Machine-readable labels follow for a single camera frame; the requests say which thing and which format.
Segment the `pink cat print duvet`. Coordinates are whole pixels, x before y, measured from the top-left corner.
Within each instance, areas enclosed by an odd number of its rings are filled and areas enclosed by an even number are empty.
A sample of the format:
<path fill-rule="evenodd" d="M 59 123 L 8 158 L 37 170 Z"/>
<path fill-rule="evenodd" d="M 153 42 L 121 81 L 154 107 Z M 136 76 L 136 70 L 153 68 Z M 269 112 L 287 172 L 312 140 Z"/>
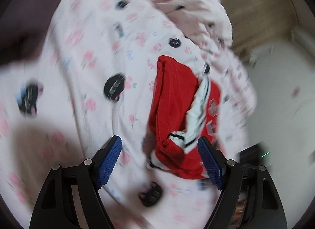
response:
<path fill-rule="evenodd" d="M 148 165 L 149 113 L 159 56 L 194 74 L 209 65 L 221 92 L 216 143 L 235 158 L 257 97 L 231 45 L 220 0 L 61 0 L 39 55 L 1 68 L 1 196 L 21 227 L 52 166 L 75 166 L 117 135 L 100 190 L 114 226 L 203 228 L 218 190 Z"/>

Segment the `beige curtain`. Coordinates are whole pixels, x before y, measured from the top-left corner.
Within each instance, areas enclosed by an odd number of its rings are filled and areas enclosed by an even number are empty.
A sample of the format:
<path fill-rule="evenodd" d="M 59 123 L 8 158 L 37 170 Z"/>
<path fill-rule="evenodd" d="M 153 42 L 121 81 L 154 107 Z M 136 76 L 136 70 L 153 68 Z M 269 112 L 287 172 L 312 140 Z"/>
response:
<path fill-rule="evenodd" d="M 233 28 L 233 52 L 241 58 L 298 23 L 292 0 L 221 0 Z"/>

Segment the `red white basketball jersey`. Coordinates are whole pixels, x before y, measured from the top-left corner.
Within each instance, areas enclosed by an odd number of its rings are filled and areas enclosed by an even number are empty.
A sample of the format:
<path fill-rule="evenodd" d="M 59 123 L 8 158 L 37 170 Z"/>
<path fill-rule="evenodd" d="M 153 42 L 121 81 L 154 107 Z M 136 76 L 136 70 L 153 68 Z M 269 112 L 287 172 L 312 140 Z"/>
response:
<path fill-rule="evenodd" d="M 197 150 L 200 137 L 216 142 L 220 87 L 210 66 L 198 74 L 169 56 L 159 56 L 148 125 L 156 145 L 148 165 L 184 179 L 208 178 Z"/>

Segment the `folded dark purple garment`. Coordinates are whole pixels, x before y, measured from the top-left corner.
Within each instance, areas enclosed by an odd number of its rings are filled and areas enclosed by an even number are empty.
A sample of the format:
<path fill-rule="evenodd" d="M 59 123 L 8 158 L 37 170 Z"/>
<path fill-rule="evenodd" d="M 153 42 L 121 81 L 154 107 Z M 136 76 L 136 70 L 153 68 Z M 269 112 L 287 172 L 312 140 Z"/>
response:
<path fill-rule="evenodd" d="M 61 0 L 1 0 L 1 65 L 34 59 Z"/>

